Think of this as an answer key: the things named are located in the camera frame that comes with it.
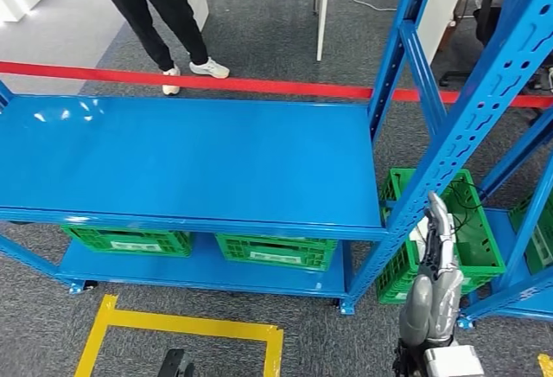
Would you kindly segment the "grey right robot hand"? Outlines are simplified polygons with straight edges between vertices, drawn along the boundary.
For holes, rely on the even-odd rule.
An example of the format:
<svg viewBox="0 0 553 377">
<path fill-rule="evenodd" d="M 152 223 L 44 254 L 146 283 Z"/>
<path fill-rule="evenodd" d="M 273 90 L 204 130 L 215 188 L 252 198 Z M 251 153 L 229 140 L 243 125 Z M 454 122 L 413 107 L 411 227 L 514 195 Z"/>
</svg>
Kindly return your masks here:
<svg viewBox="0 0 553 377">
<path fill-rule="evenodd" d="M 463 273 L 454 256 L 454 227 L 434 191 L 428 194 L 426 250 L 399 316 L 400 339 L 407 347 L 444 347 L 453 340 Z"/>
</svg>

